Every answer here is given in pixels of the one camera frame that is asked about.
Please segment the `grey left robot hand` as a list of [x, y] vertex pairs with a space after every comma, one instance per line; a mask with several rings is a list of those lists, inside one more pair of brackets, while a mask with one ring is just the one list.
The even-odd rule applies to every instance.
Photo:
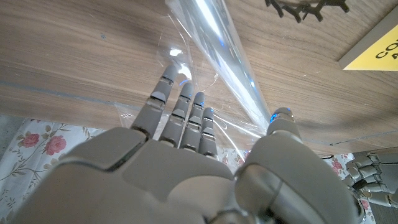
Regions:
[[369, 202], [397, 208], [397, 148], [369, 151], [346, 163], [343, 182]]

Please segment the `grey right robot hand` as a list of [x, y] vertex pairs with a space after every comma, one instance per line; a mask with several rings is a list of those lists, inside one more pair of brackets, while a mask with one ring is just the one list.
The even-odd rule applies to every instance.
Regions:
[[177, 76], [170, 65], [130, 128], [77, 145], [13, 223], [360, 223], [360, 200], [302, 141], [290, 109], [235, 172], [218, 160], [211, 108], [185, 85], [154, 139]]

